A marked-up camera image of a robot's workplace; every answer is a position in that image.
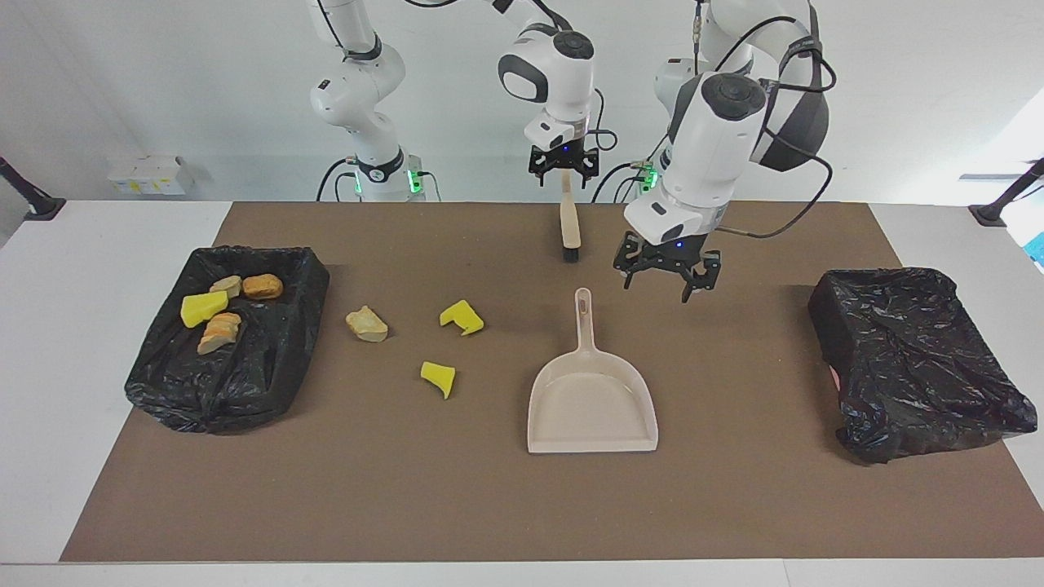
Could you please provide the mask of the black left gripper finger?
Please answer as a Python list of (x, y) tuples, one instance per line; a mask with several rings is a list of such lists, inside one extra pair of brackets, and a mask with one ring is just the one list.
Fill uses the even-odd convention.
[(701, 256), (701, 259), (692, 267), (682, 267), (681, 276), (686, 285), (681, 302), (688, 303), (693, 294), (713, 290), (720, 271), (720, 256)]
[(630, 289), (631, 280), (641, 271), (648, 271), (649, 258), (642, 254), (618, 254), (614, 257), (613, 267), (619, 271), (623, 277), (624, 290)]

